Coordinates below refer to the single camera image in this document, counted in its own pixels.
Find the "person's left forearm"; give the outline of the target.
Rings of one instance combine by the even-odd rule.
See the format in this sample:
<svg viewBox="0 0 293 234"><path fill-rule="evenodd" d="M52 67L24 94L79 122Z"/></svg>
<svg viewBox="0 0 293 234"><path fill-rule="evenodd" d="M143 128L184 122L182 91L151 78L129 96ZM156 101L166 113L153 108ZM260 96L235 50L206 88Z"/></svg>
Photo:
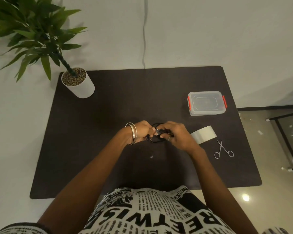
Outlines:
<svg viewBox="0 0 293 234"><path fill-rule="evenodd" d="M121 129L101 152L56 196L37 224L52 234L78 234L86 225L103 185L123 149L132 141L131 128Z"/></svg>

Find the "clear tape roll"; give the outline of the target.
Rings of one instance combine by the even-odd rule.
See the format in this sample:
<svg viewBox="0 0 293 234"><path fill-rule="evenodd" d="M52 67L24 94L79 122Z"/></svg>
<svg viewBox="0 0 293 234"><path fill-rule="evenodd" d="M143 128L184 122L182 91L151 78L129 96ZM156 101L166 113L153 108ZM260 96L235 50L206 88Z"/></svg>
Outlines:
<svg viewBox="0 0 293 234"><path fill-rule="evenodd" d="M198 145L217 137L212 126L206 126L199 130L196 130L195 132L191 133L191 136Z"/></svg>

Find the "person's right forearm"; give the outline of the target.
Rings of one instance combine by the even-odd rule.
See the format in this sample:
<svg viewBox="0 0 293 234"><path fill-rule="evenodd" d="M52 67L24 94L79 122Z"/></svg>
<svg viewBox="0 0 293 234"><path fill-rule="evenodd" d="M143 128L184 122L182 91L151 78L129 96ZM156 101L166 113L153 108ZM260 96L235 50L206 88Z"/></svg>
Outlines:
<svg viewBox="0 0 293 234"><path fill-rule="evenodd" d="M215 171L204 149L194 142L187 153L194 164L207 207L236 234L258 234L252 222Z"/></svg>

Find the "clear plastic box red latches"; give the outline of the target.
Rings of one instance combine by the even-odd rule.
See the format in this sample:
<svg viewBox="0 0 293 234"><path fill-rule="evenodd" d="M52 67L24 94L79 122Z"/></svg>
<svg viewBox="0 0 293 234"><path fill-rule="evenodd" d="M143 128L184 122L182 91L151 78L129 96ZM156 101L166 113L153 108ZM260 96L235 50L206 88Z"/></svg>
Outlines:
<svg viewBox="0 0 293 234"><path fill-rule="evenodd" d="M187 101L191 116L223 114L227 109L225 97L219 91L190 92Z"/></svg>

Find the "black and white printed shirt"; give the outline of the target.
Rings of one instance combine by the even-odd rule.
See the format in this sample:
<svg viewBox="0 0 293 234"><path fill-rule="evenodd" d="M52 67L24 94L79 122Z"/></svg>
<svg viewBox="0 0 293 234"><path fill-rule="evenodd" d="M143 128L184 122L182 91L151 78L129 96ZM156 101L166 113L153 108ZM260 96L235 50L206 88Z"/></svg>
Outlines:
<svg viewBox="0 0 293 234"><path fill-rule="evenodd" d="M0 234L52 234L33 222L9 224ZM187 187L168 192L117 188L93 208L78 234L236 234Z"/></svg>

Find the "thin silver bangle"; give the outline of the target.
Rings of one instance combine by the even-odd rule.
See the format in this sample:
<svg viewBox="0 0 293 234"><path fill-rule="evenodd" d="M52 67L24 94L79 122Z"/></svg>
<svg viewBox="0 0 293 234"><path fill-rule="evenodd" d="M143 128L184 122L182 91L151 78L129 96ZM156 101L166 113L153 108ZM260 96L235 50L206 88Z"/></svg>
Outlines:
<svg viewBox="0 0 293 234"><path fill-rule="evenodd" d="M134 129L134 124L133 123L129 122L129 123L126 124L125 127L128 127L128 126L132 130L132 141L129 143L129 145L133 145L135 143L135 141L136 141L136 131Z"/></svg>

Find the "wide silver bangle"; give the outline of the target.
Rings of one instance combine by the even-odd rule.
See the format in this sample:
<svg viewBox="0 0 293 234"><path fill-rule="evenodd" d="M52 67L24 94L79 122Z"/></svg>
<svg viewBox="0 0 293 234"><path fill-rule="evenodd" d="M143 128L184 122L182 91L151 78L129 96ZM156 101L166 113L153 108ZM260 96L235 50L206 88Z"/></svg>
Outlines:
<svg viewBox="0 0 293 234"><path fill-rule="evenodd" d="M135 126L134 123L129 123L129 125L132 128L132 132L133 132L133 142L132 142L132 144L135 144L136 141L137 141L137 136L138 136L138 134L137 134L137 128L136 128L136 126Z"/></svg>

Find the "small silver scissors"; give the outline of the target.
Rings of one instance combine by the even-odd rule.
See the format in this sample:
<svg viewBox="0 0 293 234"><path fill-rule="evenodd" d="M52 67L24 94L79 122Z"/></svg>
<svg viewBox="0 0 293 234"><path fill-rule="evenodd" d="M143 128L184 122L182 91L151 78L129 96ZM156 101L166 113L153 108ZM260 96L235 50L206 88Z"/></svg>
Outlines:
<svg viewBox="0 0 293 234"><path fill-rule="evenodd" d="M215 152L214 153L214 157L215 159L219 159L220 158L220 154L221 154L221 151L224 150L225 153L229 156L229 157L234 157L234 153L231 151L231 150L226 150L223 146L223 141L217 141L220 148L219 148L219 151L218 152Z"/></svg>

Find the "person's left hand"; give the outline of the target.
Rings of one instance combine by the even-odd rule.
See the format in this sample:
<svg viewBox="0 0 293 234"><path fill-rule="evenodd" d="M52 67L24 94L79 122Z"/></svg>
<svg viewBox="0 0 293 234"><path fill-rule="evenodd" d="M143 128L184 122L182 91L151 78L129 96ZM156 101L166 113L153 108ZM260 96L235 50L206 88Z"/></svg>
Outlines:
<svg viewBox="0 0 293 234"><path fill-rule="evenodd" d="M145 141L145 137L152 126L145 120L136 123L135 126L138 134L136 143Z"/></svg>

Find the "brown pebbles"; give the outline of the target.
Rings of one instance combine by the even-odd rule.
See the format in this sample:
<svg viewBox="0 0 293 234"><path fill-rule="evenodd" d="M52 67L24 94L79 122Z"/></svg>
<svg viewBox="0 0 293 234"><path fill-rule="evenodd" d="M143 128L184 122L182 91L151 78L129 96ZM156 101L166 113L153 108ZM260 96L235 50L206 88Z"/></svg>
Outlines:
<svg viewBox="0 0 293 234"><path fill-rule="evenodd" d="M86 71L80 67L72 68L75 73L75 77L71 75L69 71L62 74L62 82L66 86L74 87L80 85L86 78Z"/></svg>

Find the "white plant pot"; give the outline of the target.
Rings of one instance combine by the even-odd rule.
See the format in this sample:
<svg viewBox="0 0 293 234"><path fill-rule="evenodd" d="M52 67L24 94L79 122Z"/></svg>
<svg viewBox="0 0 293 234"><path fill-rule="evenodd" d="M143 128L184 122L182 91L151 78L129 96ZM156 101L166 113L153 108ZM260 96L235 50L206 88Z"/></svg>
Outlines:
<svg viewBox="0 0 293 234"><path fill-rule="evenodd" d="M92 82L92 80L88 76L87 72L86 72L85 80L80 85L74 86L74 87L70 87L70 86L66 86L66 87L78 98L88 98L95 91L94 83Z"/></svg>

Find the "green leafy plant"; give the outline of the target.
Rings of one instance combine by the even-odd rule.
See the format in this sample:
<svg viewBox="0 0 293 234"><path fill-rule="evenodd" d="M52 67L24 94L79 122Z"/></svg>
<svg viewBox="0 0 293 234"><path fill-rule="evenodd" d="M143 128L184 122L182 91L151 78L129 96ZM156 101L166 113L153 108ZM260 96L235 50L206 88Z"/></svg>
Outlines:
<svg viewBox="0 0 293 234"><path fill-rule="evenodd" d="M63 29L63 25L80 11L57 5L53 0L0 0L0 38L11 35L7 52L16 51L15 57L2 69L21 59L15 76L19 81L29 65L40 61L51 80L52 60L75 77L62 52L80 48L81 45L68 42L87 27Z"/></svg>

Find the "black metal frame rack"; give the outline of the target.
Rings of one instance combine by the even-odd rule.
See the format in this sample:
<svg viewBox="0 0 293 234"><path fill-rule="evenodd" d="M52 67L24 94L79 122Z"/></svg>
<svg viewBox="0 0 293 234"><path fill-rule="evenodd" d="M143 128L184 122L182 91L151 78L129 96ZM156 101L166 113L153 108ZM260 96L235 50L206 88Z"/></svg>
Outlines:
<svg viewBox="0 0 293 234"><path fill-rule="evenodd" d="M281 133L281 136L285 142L285 145L286 145L287 149L289 150L290 155L293 159L293 148L291 147L291 144L290 144L290 142L289 142L289 140L288 140L288 138L287 138L280 122L279 122L280 119L288 118L288 117L293 117L293 113L285 114L285 115L281 115L281 116L277 116L277 117L272 117L272 118L267 118L267 119L265 119L265 121L266 122L274 121L276 123L276 126L277 126L279 132ZM286 170L289 172L293 172L293 168L288 168Z"/></svg>

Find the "person's right hand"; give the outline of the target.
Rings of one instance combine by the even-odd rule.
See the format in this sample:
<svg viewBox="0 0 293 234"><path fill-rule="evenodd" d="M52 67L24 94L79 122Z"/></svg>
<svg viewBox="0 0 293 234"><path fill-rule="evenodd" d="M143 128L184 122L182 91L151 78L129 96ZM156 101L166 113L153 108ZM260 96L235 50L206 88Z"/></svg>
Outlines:
<svg viewBox="0 0 293 234"><path fill-rule="evenodd" d="M201 149L182 123L174 122L174 142L172 145L180 150L193 154Z"/></svg>

